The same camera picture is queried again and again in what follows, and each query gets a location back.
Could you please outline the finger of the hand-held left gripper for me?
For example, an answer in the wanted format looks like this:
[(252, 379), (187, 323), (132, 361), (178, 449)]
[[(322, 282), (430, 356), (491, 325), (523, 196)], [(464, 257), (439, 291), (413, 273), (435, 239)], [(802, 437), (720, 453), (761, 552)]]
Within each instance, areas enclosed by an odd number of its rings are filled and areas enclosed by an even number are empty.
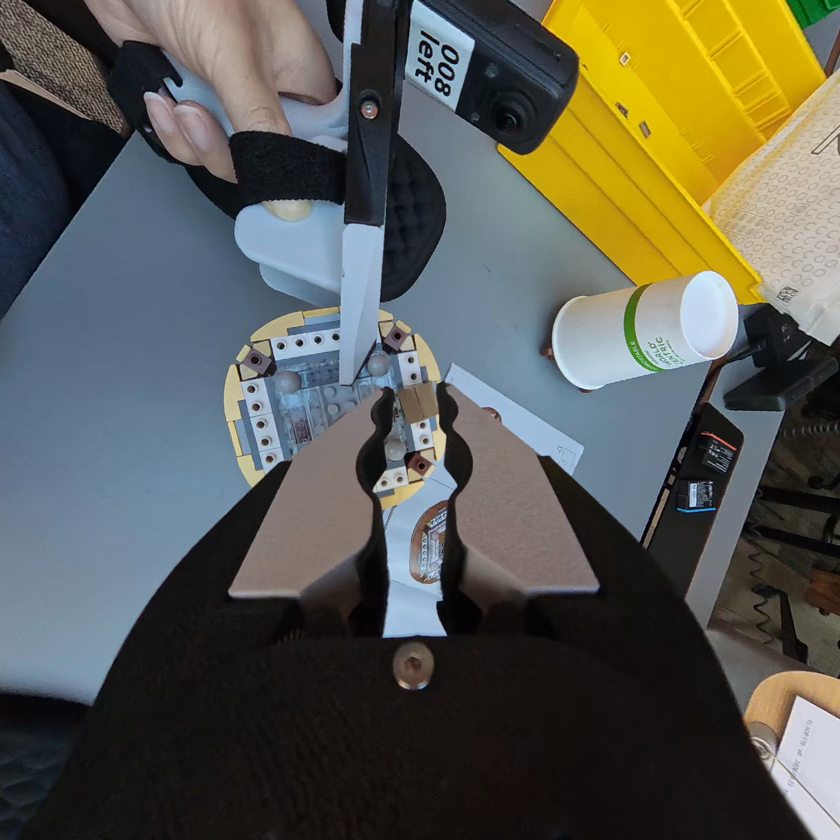
[(352, 385), (379, 340), (384, 227), (348, 224), (342, 237), (339, 382)]

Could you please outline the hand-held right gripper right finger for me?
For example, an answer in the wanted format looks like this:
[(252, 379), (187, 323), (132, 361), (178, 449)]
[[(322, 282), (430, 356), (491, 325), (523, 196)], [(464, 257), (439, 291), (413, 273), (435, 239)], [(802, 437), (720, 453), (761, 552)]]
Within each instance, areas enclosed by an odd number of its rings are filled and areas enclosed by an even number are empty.
[(475, 633), (493, 612), (516, 622), (544, 596), (599, 592), (538, 454), (451, 384), (437, 405), (456, 482), (437, 604), (445, 633)]

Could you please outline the white paper sheet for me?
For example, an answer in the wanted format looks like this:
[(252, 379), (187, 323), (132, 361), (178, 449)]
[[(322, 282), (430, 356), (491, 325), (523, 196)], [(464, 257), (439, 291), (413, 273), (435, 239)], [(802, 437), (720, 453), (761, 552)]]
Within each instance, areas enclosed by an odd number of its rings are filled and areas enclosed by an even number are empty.
[(839, 719), (797, 697), (771, 776), (812, 838), (839, 838)]

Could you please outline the yellow plastic bin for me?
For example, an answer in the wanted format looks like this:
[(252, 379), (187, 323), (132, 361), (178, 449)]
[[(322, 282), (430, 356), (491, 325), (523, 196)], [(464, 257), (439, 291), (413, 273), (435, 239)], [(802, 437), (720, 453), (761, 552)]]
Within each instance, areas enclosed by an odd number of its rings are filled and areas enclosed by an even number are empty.
[(785, 1), (556, 1), (580, 77), (537, 150), (501, 156), (633, 283), (760, 278), (704, 206), (826, 75)]

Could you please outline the black chair base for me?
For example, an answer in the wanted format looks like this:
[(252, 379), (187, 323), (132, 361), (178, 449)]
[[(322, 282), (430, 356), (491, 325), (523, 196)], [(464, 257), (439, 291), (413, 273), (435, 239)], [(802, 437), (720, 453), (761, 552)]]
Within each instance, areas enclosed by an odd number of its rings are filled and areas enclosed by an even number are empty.
[(838, 675), (838, 413), (816, 401), (793, 409), (771, 449), (745, 527), (775, 566), (769, 600), (780, 612), (784, 650)]

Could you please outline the black labelled box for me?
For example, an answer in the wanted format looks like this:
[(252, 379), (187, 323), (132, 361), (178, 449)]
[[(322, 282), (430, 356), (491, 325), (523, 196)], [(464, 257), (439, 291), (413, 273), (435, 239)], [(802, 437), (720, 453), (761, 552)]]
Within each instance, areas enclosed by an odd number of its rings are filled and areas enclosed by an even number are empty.
[(641, 543), (686, 595), (738, 463), (744, 436), (706, 403), (686, 428)]

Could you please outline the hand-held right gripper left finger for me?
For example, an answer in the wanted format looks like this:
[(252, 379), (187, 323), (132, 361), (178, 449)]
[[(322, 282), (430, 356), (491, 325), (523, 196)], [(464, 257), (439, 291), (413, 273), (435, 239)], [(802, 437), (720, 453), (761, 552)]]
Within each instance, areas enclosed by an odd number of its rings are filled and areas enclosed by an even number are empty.
[(382, 503), (395, 394), (375, 389), (289, 463), (228, 588), (235, 602), (284, 602), (381, 636), (390, 591)]

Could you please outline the small tan lego brick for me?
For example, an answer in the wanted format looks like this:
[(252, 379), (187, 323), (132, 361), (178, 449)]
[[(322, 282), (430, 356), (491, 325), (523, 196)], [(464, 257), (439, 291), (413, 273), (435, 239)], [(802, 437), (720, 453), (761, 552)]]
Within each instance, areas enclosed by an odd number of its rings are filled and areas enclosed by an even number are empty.
[(438, 415), (437, 384), (424, 382), (396, 393), (402, 414), (408, 424), (419, 424)]

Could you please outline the lego instruction booklet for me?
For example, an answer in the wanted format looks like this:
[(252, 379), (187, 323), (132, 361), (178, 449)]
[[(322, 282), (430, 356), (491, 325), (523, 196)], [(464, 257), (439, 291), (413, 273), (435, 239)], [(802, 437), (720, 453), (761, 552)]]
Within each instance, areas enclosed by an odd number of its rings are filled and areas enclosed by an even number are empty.
[[(538, 455), (551, 457), (573, 474), (584, 448), (572, 437), (513, 402), (487, 383), (451, 364), (444, 378), (478, 406), (492, 406), (502, 425)], [(448, 499), (456, 482), (444, 462), (423, 487), (384, 513), (390, 591), (384, 637), (444, 636), (437, 603), (442, 598), (440, 570), (444, 558)]]

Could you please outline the black dimpled pad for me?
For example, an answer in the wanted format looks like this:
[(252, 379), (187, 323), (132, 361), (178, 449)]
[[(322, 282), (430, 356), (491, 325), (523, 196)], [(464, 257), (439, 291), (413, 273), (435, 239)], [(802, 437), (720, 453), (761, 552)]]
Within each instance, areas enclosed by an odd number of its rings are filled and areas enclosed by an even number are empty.
[[(206, 199), (231, 218), (245, 206), (238, 185), (221, 180), (202, 166), (183, 164)], [(406, 294), (423, 273), (444, 232), (445, 194), (423, 157), (401, 135), (395, 140), (385, 219), (381, 302)], [(262, 266), (266, 284), (292, 298), (320, 307), (337, 306), (340, 294), (310, 281)]]

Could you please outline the black clamp mount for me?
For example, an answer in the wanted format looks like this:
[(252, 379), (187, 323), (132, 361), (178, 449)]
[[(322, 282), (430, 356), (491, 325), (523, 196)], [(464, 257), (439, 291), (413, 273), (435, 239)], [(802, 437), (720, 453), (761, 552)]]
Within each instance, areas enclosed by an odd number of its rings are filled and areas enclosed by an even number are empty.
[(747, 342), (725, 364), (751, 360), (757, 373), (724, 395), (729, 411), (783, 413), (838, 373), (838, 359), (788, 314), (765, 306), (743, 327)]

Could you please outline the wooden chair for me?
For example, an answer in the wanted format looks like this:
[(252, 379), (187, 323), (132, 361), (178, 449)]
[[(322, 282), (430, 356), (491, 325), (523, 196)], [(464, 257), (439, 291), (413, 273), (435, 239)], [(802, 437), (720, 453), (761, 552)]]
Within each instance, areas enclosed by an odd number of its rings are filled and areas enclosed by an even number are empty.
[(763, 680), (752, 693), (743, 721), (750, 733), (768, 730), (779, 740), (797, 697), (839, 718), (839, 679), (815, 671), (786, 671)]

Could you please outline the round tan lego base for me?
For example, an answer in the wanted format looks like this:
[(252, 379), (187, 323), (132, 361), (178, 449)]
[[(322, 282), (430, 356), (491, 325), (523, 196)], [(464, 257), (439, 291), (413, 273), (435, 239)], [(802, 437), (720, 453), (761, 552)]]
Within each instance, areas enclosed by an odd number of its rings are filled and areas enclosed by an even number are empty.
[(374, 485), (383, 510), (424, 486), (444, 459), (438, 415), (408, 424), (396, 393), (440, 382), (434, 354), (403, 321), (379, 312), (380, 338), (352, 385), (339, 377), (340, 308), (295, 311), (252, 334), (231, 364), (224, 411), (238, 466), (255, 486), (348, 415), (375, 389), (395, 394), (393, 426), (385, 441), (385, 469)]

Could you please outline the pale bubble mailer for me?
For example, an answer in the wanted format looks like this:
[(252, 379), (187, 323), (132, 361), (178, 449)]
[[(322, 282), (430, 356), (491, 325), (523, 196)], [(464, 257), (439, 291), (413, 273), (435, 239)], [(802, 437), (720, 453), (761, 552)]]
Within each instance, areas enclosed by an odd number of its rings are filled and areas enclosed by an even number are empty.
[(839, 335), (839, 72), (718, 188), (710, 218), (758, 293), (814, 340)]

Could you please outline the person's dark blue trousers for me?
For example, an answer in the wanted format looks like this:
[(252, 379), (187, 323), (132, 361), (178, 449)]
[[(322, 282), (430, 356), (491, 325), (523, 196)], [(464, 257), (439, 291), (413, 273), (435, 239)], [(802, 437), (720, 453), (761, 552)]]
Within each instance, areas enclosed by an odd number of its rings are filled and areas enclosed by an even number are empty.
[(2, 317), (71, 217), (67, 184), (46, 137), (2, 83)]

